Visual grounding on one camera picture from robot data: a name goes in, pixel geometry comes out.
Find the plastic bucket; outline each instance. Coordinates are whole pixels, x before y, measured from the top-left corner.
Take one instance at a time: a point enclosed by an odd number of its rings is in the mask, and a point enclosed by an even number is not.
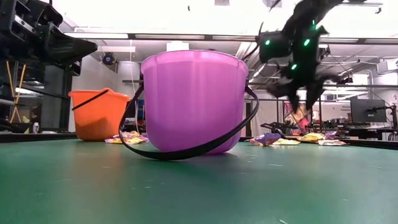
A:
[[[130,97],[102,90],[69,92],[73,102],[76,135],[84,141],[104,141],[118,134],[119,123]]]
[[[164,52],[143,61],[146,128],[163,152],[198,146],[243,120],[247,65],[206,50]],[[240,132],[209,153],[230,150]]]

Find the robotic arm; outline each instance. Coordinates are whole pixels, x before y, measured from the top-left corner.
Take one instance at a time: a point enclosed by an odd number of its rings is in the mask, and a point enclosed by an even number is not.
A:
[[[280,1],[276,0],[271,9]],[[299,88],[307,89],[306,107],[309,110],[325,91],[323,83],[326,80],[340,80],[338,74],[317,73],[317,67],[323,58],[318,49],[320,36],[328,34],[323,26],[317,24],[328,11],[342,2],[343,0],[302,0],[296,5],[293,15],[281,31],[259,34],[259,58],[262,63],[293,54],[293,60],[280,69],[280,79],[266,86],[266,89],[275,97],[288,96],[294,111],[299,107],[299,97],[296,94]]]
[[[63,17],[40,0],[0,0],[0,60],[40,62],[80,74],[97,45],[60,31]]]

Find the orange bucket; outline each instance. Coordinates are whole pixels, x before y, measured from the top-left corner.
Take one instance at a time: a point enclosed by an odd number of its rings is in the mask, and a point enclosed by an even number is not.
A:
[[[102,90],[77,90],[68,94],[73,102],[76,135],[84,141],[104,141],[119,132],[119,123],[130,97]]]

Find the green table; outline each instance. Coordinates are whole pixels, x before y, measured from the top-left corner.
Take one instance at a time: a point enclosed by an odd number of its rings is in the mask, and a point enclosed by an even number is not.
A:
[[[395,224],[397,173],[398,151],[362,147],[160,162],[102,142],[0,144],[0,223]]]

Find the orange bucket handle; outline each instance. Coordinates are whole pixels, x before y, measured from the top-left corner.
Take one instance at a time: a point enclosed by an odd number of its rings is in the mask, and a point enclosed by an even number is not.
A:
[[[75,109],[80,108],[80,107],[86,105],[87,103],[89,103],[89,102],[91,102],[91,101],[97,99],[98,97],[104,95],[104,94],[107,93],[108,91],[109,91],[109,89],[105,89],[105,90],[102,91],[101,93],[98,93],[97,95],[91,97],[90,99],[88,99],[88,100],[86,100],[86,101],[80,103],[79,105],[73,107],[73,108],[72,108],[72,111],[74,111]]]

